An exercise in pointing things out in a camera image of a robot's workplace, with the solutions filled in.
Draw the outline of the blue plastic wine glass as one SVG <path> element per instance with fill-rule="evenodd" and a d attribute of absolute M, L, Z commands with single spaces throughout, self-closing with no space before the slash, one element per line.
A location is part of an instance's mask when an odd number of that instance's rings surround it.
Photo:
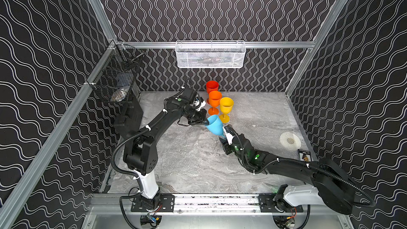
<path fill-rule="evenodd" d="M 226 138 L 223 123 L 218 115 L 215 114 L 208 118 L 208 125 L 206 125 L 206 128 L 214 135 L 219 136 L 223 139 Z"/>

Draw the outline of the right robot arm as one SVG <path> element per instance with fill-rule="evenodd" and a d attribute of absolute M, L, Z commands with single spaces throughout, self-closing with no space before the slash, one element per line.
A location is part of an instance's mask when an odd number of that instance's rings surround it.
<path fill-rule="evenodd" d="M 224 152 L 234 154 L 251 174 L 280 175 L 305 183 L 300 187 L 282 185 L 279 188 L 274 200 L 279 211 L 300 205 L 325 205 L 337 213 L 350 215 L 354 207 L 376 205 L 374 198 L 358 187 L 332 160 L 307 162 L 283 158 L 253 148 L 244 135 L 219 140 Z"/>

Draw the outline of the red plastic wine glass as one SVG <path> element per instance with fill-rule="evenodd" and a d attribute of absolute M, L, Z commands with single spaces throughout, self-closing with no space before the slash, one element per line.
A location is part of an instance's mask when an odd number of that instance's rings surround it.
<path fill-rule="evenodd" d="M 218 95 L 218 88 L 219 88 L 219 83 L 216 81 L 208 81 L 206 83 L 206 91 L 209 95 L 208 99 L 206 100 L 206 102 L 209 104 L 209 100 L 210 98 L 215 98 L 218 99 L 219 95 Z"/>

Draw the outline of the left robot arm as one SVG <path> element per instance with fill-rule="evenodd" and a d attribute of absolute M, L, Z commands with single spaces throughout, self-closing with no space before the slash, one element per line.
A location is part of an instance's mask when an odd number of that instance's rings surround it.
<path fill-rule="evenodd" d="M 161 112 L 138 131 L 131 131 L 118 144 L 111 157 L 112 168 L 122 175 L 134 177 L 139 185 L 142 206 L 148 211 L 159 207 L 160 188 L 154 169 L 158 163 L 157 144 L 170 126 L 186 118 L 186 126 L 208 125 L 205 101 L 191 88 L 183 88 L 166 98 Z"/>

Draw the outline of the yellow plastic wine glass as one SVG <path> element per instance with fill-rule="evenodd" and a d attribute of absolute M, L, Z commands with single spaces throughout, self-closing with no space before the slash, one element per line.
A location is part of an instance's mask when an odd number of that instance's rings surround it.
<path fill-rule="evenodd" d="M 222 112 L 220 115 L 220 120 L 222 123 L 226 124 L 230 121 L 229 113 L 232 111 L 234 106 L 234 101 L 229 97 L 224 97 L 220 100 L 219 109 Z"/>

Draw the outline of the orange plastic wine glass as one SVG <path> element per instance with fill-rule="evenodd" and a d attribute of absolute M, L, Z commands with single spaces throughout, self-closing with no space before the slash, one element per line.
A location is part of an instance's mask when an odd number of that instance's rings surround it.
<path fill-rule="evenodd" d="M 222 99 L 222 93 L 219 91 L 212 91 L 209 93 L 209 104 L 211 108 L 208 110 L 208 113 L 212 115 L 218 115 L 219 110 L 218 106 L 220 105 L 220 100 Z"/>

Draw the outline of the bubble blue glass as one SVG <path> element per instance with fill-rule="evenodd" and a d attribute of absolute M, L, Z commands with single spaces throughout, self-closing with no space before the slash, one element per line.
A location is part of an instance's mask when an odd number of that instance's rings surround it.
<path fill-rule="evenodd" d="M 233 128 L 244 134 L 254 148 L 297 159 L 297 150 L 285 149 L 280 141 L 284 132 L 296 134 L 305 148 L 304 139 L 297 128 L 292 130 L 275 130 L 263 127 Z M 155 174 L 161 182 L 170 181 L 192 182 L 202 180 L 209 182 L 257 181 L 280 183 L 287 180 L 278 175 L 254 175 L 244 169 L 234 154 L 226 155 L 222 149 L 218 136 L 209 132 L 205 127 L 178 127 L 171 128 L 163 135 L 158 143 L 159 160 L 155 167 Z"/>

